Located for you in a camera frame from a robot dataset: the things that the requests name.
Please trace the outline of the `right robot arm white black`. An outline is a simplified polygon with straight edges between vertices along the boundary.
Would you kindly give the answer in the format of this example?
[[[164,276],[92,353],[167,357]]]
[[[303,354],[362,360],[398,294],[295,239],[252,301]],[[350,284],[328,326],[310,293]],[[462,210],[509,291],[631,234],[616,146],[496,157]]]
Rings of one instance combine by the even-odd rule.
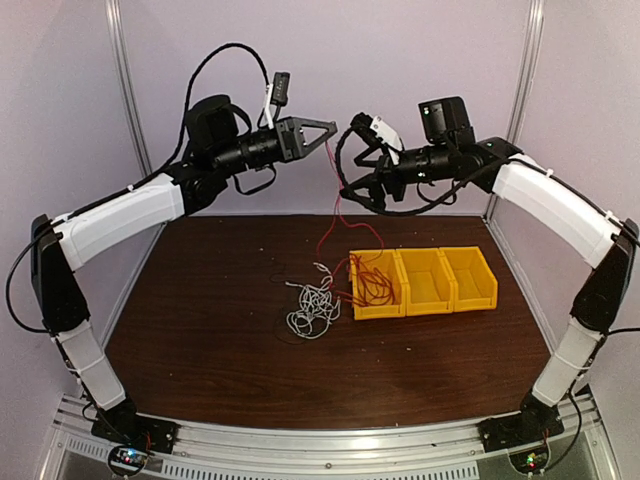
[[[454,181],[444,194],[411,210],[418,215],[474,184],[529,213],[591,269],[573,301],[567,330],[519,413],[495,421],[510,426],[519,440],[533,441],[557,419],[559,402],[612,333],[630,283],[639,228],[632,220],[621,221],[597,206],[509,141],[477,140],[462,98],[426,101],[418,109],[427,143],[416,149],[405,148],[399,134],[380,117],[365,113],[353,117],[346,132],[356,134],[367,146],[354,162],[370,171],[344,181],[343,198],[389,216],[388,196],[400,202],[409,185]]]

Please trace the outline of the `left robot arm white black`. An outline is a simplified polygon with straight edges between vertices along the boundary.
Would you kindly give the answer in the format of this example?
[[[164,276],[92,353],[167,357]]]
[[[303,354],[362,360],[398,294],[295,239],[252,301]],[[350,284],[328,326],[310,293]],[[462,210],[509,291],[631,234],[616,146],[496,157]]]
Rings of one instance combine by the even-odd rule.
[[[90,325],[75,272],[111,247],[160,224],[209,207],[247,170],[273,170],[310,155],[337,131],[333,121],[300,117],[270,120],[240,132],[250,121],[229,96],[214,95],[188,108],[182,159],[108,197],[55,219],[32,223],[31,281],[48,334],[93,400],[98,421],[123,444],[144,433],[135,403],[115,374]]]

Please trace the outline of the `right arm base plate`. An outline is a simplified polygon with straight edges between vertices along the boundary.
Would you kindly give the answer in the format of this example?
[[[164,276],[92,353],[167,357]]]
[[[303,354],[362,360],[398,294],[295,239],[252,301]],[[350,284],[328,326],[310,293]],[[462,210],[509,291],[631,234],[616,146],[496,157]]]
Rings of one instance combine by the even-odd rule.
[[[478,424],[485,453],[542,442],[546,436],[560,435],[564,430],[555,409],[549,413],[524,410],[502,417],[490,417]]]

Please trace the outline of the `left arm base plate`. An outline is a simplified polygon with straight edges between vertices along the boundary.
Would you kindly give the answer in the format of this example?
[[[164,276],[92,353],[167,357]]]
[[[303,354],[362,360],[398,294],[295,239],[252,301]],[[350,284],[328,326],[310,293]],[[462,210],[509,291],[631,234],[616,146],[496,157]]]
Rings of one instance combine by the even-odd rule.
[[[138,414],[124,417],[99,417],[91,427],[95,437],[139,450],[171,454],[178,433],[178,424]]]

